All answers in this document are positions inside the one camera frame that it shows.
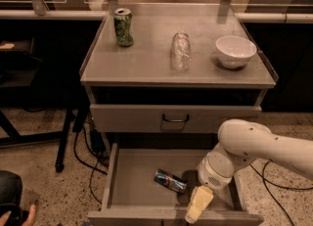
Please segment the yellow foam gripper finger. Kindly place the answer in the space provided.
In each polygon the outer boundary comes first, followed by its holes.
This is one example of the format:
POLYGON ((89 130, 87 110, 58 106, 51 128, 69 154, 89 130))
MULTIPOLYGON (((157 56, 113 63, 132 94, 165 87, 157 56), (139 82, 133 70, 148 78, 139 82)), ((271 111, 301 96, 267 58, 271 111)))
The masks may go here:
POLYGON ((206 186, 198 186, 193 190, 187 207, 185 220, 194 224, 198 221, 203 211, 213 200, 213 191, 206 186))

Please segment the person's hand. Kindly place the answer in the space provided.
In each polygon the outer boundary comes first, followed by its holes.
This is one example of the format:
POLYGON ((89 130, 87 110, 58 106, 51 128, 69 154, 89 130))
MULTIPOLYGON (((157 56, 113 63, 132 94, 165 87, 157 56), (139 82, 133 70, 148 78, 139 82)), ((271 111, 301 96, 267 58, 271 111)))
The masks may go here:
MULTIPOLYGON (((6 226, 7 222, 10 221, 11 214, 12 212, 7 210, 0 216, 0 226, 6 226)), ((29 208, 29 212, 27 213, 27 217, 23 219, 20 226, 33 226, 35 223, 36 214, 36 205, 32 204, 29 208)))

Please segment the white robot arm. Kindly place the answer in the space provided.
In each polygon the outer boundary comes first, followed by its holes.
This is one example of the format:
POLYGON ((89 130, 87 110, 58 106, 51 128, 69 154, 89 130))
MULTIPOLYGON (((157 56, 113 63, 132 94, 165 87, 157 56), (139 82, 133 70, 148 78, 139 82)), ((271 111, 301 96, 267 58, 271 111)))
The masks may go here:
POLYGON ((213 192, 225 188, 234 174, 257 158, 272 161, 313 180, 313 142, 273 134, 265 125, 230 119, 217 133, 217 145, 197 166, 200 185, 192 193, 185 220, 194 224, 213 200, 213 192))

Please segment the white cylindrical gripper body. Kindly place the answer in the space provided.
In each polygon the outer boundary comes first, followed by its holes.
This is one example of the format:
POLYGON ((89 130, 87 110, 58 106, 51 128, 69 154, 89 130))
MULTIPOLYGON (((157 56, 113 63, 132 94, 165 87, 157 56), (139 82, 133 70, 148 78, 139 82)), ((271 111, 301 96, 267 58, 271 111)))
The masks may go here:
POLYGON ((240 163, 237 156, 217 144, 197 167, 199 181, 213 191, 222 190, 231 182, 240 163))

